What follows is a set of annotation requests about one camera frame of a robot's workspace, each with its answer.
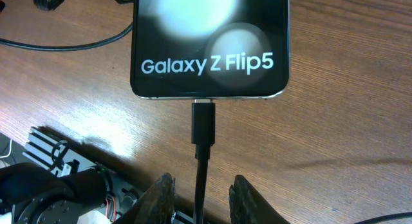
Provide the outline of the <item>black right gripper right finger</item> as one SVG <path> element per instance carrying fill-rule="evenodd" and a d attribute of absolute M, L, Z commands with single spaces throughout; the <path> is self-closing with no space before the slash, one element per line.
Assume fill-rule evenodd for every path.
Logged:
<path fill-rule="evenodd" d="M 255 187 L 242 175 L 236 175 L 229 189 L 232 224 L 289 224 Z"/>

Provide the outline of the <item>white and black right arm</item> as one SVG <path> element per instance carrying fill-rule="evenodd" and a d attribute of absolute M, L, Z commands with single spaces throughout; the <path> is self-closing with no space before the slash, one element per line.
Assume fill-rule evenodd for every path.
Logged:
<path fill-rule="evenodd" d="M 11 223 L 76 223 L 106 201 L 108 176 L 88 169 L 56 177 L 33 163 L 1 169 L 1 213 Z M 174 217 L 174 178 L 165 173 L 116 223 L 171 223 Z M 237 175 L 229 189 L 232 223 L 286 223 L 252 184 Z"/>

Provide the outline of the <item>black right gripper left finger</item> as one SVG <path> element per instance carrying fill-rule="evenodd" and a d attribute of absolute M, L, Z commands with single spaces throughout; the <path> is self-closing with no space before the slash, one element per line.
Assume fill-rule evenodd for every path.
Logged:
<path fill-rule="evenodd" d="M 175 180 L 165 173 L 114 224 L 166 224 L 173 222 Z"/>

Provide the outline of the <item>aluminium robot base mount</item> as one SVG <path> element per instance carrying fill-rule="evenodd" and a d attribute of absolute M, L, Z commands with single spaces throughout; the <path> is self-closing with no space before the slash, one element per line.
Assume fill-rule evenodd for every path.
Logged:
<path fill-rule="evenodd" d="M 65 140 L 31 127 L 23 156 L 57 177 L 79 171 L 80 162 L 73 155 Z"/>

